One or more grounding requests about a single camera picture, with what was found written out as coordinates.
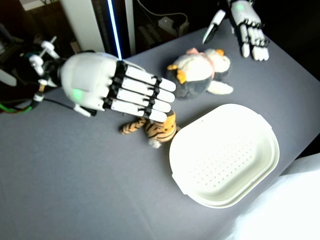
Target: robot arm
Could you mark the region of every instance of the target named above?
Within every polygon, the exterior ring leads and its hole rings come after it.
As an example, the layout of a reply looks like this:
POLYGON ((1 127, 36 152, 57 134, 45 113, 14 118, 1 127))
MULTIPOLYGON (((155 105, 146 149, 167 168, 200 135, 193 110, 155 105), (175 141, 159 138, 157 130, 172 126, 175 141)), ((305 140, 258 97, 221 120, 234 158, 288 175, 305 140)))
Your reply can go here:
POLYGON ((45 41, 40 55, 29 61, 40 76, 41 92, 33 101, 43 100, 46 85, 61 86, 67 97, 75 103, 74 110, 90 117, 96 111, 114 111, 164 122, 175 100, 172 93, 176 85, 162 77, 146 72, 143 68, 108 53, 83 52, 73 55, 54 69, 59 81, 54 82, 44 70, 42 56, 48 53, 55 62, 60 57, 51 42, 45 41))
MULTIPOLYGON (((235 28, 241 52, 244 58, 252 53, 257 61, 269 59, 268 43, 262 31, 261 19, 247 0, 227 0, 230 13, 230 21, 235 28)), ((207 43, 213 37, 214 32, 223 20, 225 11, 219 10, 213 17, 210 24, 214 22, 214 27, 209 27, 204 35, 203 43, 207 43)))

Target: green wire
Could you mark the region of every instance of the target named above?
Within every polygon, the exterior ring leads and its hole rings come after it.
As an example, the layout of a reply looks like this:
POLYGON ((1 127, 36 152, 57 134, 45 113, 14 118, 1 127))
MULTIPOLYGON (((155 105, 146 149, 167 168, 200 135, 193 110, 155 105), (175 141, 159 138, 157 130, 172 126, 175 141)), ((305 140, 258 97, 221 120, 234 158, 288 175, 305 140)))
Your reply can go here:
POLYGON ((13 113, 13 114, 14 114, 14 113, 17 113, 17 112, 19 112, 19 113, 26 113, 26 112, 29 112, 29 111, 32 110, 32 106, 28 106, 26 109, 20 111, 20 110, 15 110, 15 109, 12 109, 12 108, 8 108, 8 107, 0 104, 0 109, 3 110, 3 111, 5 111, 6 113, 13 113))

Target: white basket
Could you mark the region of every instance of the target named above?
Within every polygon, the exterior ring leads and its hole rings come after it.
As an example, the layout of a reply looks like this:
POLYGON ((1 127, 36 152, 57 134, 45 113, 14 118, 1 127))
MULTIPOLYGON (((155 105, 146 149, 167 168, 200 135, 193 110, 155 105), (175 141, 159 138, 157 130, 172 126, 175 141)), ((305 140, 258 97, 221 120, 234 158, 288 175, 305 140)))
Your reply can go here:
POLYGON ((227 208, 275 169, 279 154, 277 138, 261 115, 226 104, 180 130, 169 157, 184 194, 210 208, 227 208))

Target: gray tabletop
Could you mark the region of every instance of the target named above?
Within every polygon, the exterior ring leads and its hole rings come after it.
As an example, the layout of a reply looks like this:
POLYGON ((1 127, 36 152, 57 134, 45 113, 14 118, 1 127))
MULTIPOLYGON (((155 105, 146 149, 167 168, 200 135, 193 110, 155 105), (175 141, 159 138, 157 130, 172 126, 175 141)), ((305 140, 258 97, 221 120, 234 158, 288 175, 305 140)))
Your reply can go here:
MULTIPOLYGON (((223 104, 247 106, 274 130, 276 169, 236 205, 207 208, 172 179, 169 144, 154 149, 143 130, 119 133, 134 117, 109 110, 86 118, 44 102, 26 114, 0 114, 0 239, 212 240, 280 175, 320 133, 320 83, 273 42, 267 62, 242 58, 227 21, 208 45, 204 33, 129 60, 164 76, 191 47, 224 49, 234 92, 176 100, 177 122, 183 127, 223 104)), ((71 104, 61 89, 47 97, 71 104)))

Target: stuffed animal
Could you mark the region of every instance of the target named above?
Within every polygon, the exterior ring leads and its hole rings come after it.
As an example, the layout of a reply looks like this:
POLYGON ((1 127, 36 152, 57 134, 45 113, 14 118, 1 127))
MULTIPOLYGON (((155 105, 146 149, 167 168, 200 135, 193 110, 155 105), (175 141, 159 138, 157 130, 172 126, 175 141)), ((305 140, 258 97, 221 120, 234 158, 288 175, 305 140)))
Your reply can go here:
POLYGON ((167 79, 176 84, 177 98, 192 98, 205 92, 225 95, 233 88, 222 82, 229 73, 230 59, 222 49, 198 52, 192 48, 167 67, 167 79))
POLYGON ((123 135, 127 135, 145 125, 145 133, 149 138, 149 144, 157 149, 161 146, 161 143, 170 141, 177 132, 175 112, 171 110, 166 115, 167 118, 165 122, 151 122, 145 118, 140 118, 138 121, 123 125, 120 132, 123 135))

